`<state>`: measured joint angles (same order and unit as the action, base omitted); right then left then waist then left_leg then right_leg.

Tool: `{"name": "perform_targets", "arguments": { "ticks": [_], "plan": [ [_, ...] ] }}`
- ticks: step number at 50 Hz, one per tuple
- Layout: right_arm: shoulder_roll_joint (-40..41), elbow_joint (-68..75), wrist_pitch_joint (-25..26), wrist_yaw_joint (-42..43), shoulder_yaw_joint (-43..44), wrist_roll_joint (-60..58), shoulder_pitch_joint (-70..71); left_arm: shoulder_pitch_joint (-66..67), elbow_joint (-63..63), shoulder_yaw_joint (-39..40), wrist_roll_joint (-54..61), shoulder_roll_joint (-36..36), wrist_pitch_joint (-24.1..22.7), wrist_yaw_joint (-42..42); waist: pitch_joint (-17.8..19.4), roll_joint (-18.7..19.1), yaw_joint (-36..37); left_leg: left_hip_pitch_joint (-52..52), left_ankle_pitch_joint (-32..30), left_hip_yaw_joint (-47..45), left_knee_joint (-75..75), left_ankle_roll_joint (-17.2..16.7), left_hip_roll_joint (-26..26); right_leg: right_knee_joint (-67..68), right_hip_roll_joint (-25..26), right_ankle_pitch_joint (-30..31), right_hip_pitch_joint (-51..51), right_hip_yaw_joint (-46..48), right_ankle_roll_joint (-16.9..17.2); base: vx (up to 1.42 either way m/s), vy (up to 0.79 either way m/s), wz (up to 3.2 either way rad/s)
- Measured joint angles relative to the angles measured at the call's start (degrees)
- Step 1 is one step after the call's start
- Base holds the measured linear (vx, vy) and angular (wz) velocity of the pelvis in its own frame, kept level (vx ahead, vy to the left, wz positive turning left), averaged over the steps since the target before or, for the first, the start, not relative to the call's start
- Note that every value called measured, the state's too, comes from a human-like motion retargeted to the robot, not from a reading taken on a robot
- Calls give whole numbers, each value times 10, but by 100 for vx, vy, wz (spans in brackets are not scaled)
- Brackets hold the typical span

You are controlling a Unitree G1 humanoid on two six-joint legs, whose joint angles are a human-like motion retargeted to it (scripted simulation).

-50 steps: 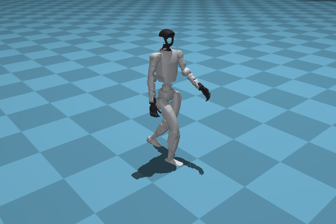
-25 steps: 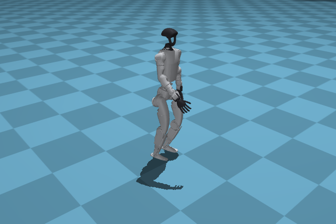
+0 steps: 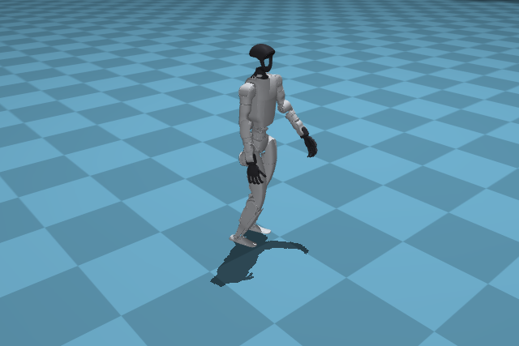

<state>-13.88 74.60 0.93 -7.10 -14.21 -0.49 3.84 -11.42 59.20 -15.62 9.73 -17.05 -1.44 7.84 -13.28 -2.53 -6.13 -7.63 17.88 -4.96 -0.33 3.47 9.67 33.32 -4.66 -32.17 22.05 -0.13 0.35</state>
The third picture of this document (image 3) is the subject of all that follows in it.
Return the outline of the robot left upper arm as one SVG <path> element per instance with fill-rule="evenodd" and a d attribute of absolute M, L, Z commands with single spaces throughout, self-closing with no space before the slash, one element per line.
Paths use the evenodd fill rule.
<path fill-rule="evenodd" d="M 291 104 L 285 99 L 285 91 L 282 86 L 282 77 L 274 75 L 277 79 L 277 109 L 281 113 L 286 113 L 291 109 Z"/>

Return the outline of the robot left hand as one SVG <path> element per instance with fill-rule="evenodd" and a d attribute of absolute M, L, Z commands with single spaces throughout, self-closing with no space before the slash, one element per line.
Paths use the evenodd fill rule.
<path fill-rule="evenodd" d="M 301 139 L 304 139 L 304 142 L 307 146 L 307 150 L 309 152 L 307 157 L 313 157 L 318 151 L 316 147 L 316 141 L 311 136 L 309 136 L 309 132 L 307 131 L 307 128 L 305 126 L 302 127 L 302 132 L 304 133 L 304 135 L 299 136 Z"/>

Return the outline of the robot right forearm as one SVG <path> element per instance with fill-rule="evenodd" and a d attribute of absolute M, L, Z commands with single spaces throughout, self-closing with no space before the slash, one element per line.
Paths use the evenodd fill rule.
<path fill-rule="evenodd" d="M 243 120 L 240 123 L 240 135 L 244 145 L 243 151 L 247 163 L 254 162 L 253 154 L 255 154 L 255 146 L 253 145 L 253 133 L 250 132 L 251 124 L 248 120 Z"/>

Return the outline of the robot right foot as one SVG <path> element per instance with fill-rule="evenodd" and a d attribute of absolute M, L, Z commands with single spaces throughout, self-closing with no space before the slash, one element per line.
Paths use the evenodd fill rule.
<path fill-rule="evenodd" d="M 239 244 L 242 244 L 242 245 L 245 245 L 245 246 L 249 246 L 249 247 L 256 247 L 257 246 L 256 242 L 250 241 L 249 239 L 245 238 L 244 236 L 242 236 L 240 239 L 238 237 L 239 240 L 237 240 L 237 239 L 235 240 L 234 239 L 234 235 L 231 235 L 229 237 L 229 239 L 231 241 L 235 241 L 235 242 L 237 242 Z"/>

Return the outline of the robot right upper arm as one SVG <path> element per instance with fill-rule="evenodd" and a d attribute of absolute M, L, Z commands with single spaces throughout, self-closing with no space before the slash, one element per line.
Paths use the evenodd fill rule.
<path fill-rule="evenodd" d="M 248 120 L 251 124 L 251 129 L 254 126 L 254 122 L 248 117 L 251 112 L 252 99 L 255 96 L 255 83 L 245 83 L 238 91 L 240 98 L 239 106 L 239 126 L 241 121 Z"/>

